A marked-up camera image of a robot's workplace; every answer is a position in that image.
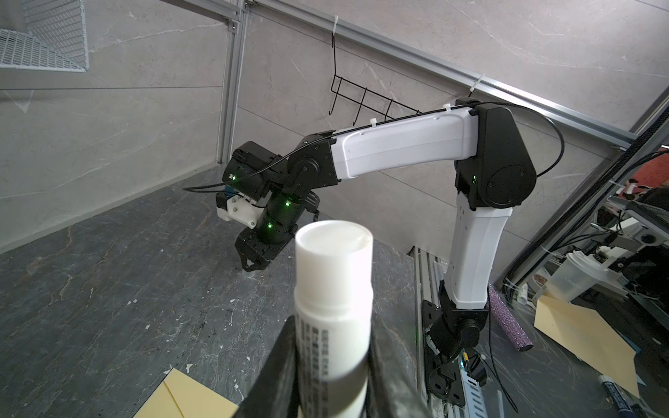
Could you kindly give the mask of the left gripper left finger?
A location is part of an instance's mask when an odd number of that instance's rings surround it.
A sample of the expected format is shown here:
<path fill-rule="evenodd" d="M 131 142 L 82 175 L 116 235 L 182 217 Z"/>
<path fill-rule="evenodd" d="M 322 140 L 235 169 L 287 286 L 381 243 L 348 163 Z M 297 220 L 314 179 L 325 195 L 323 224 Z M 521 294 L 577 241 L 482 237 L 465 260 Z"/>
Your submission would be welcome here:
<path fill-rule="evenodd" d="M 233 417 L 298 416 L 298 350 L 294 315 L 285 321 L 248 396 Z"/>

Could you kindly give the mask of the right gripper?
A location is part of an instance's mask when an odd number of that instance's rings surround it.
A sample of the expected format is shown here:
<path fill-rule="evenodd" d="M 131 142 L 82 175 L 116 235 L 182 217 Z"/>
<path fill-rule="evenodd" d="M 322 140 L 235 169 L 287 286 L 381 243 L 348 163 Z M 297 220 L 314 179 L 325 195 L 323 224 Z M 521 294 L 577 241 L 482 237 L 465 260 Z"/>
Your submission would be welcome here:
<path fill-rule="evenodd" d="M 254 230 L 244 229 L 234 244 L 240 257 L 241 268 L 245 272 L 266 270 L 293 238 L 292 234 L 278 244 L 268 244 L 262 242 Z"/>

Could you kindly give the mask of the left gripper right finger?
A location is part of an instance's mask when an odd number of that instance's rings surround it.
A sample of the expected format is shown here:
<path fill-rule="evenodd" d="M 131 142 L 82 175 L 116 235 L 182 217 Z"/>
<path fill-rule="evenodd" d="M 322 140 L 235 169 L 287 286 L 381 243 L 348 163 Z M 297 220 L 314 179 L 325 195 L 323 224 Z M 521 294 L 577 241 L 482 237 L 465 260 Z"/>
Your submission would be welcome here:
<path fill-rule="evenodd" d="M 373 323 L 369 345 L 367 417 L 430 417 L 430 411 L 404 374 L 383 323 Z"/>

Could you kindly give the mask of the white glue stick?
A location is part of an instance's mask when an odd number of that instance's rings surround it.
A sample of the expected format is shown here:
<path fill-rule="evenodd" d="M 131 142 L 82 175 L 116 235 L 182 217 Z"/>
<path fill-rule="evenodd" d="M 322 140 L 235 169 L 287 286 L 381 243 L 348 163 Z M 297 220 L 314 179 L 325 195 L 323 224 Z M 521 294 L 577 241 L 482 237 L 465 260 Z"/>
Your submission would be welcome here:
<path fill-rule="evenodd" d="M 298 384 L 305 417 L 360 417 L 368 386 L 374 237 L 343 220 L 295 237 Z"/>

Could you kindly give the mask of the yellow envelope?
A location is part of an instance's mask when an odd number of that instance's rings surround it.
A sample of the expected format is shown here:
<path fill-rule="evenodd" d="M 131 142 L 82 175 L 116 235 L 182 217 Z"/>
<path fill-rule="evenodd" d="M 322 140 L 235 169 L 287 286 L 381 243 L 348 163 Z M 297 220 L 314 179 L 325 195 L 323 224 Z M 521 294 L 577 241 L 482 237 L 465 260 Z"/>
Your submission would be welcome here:
<path fill-rule="evenodd" d="M 238 406 L 224 396 L 172 369 L 134 417 L 229 418 L 237 409 Z"/>

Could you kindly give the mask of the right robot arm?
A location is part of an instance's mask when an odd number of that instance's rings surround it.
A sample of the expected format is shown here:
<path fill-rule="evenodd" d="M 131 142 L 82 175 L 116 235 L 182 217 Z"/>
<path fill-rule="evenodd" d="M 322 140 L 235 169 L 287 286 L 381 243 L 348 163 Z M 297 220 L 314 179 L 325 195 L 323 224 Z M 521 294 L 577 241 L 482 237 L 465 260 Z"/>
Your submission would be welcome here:
<path fill-rule="evenodd" d="M 540 176 L 514 109 L 458 99 L 442 110 L 313 133 L 285 155 L 248 141 L 233 151 L 220 182 L 193 192 L 214 194 L 220 215 L 244 226 L 235 247 L 243 268 L 257 271 L 294 240 L 299 217 L 318 214 L 320 203 L 357 218 L 360 207 L 349 197 L 355 181 L 452 162 L 446 179 L 452 202 L 444 214 L 408 185 L 395 193 L 368 191 L 375 232 L 405 235 L 449 263 L 437 300 L 423 310 L 423 374 L 430 394 L 452 401 L 456 356 L 477 346 L 491 313 L 487 286 L 503 230 Z"/>

